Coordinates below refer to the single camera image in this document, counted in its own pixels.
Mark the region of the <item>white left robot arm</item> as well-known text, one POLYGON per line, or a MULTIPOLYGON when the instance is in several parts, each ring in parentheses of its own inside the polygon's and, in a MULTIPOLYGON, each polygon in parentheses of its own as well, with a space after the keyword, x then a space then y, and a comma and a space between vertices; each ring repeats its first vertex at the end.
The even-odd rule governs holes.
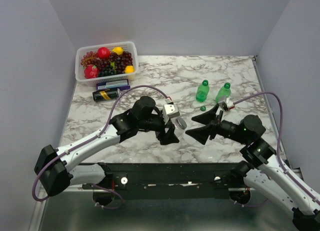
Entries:
POLYGON ((107 188, 111 176, 100 164, 92 164, 84 169, 77 166, 101 150, 134 137, 138 132, 153 131, 161 145, 178 143, 172 121, 179 116, 178 106, 170 99, 159 110, 154 99, 142 96, 132 108, 115 115, 106 126, 90 135, 58 148, 52 145, 42 148, 34 167, 37 175, 35 182, 42 184, 48 197, 78 184, 96 184, 101 189, 107 188))

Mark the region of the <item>clear glass jar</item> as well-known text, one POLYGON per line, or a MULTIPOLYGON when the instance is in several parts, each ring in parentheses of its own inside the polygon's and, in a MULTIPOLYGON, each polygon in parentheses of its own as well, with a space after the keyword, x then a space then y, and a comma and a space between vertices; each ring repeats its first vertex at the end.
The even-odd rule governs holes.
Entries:
POLYGON ((186 121, 180 116, 174 119, 173 124, 175 126, 174 134, 177 138, 182 136, 188 127, 186 121))

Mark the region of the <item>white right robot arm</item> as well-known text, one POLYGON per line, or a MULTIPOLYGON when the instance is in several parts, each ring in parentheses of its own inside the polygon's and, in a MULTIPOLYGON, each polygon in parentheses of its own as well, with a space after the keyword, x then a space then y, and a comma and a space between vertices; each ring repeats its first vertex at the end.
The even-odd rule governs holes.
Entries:
POLYGON ((245 116, 239 124, 223 120, 223 111, 216 105, 211 110, 192 117, 202 127, 185 133, 201 144, 217 135, 243 145, 244 161, 230 174, 230 182, 249 186, 278 204, 292 216, 299 231, 320 229, 320 194, 308 186, 263 138, 266 131, 257 115, 245 116))

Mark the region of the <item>green bottle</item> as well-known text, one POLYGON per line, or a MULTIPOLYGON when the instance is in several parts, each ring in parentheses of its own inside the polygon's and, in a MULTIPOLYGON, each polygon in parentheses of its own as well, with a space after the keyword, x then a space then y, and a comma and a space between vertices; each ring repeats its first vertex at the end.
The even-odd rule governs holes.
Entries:
POLYGON ((197 88, 195 99, 198 102, 203 103, 207 99, 209 91, 210 91, 209 81, 205 79, 197 88))
POLYGON ((218 103, 220 98, 223 96, 226 96, 227 98, 231 95, 231 84, 229 82, 226 82, 223 87, 218 91, 215 102, 218 103))

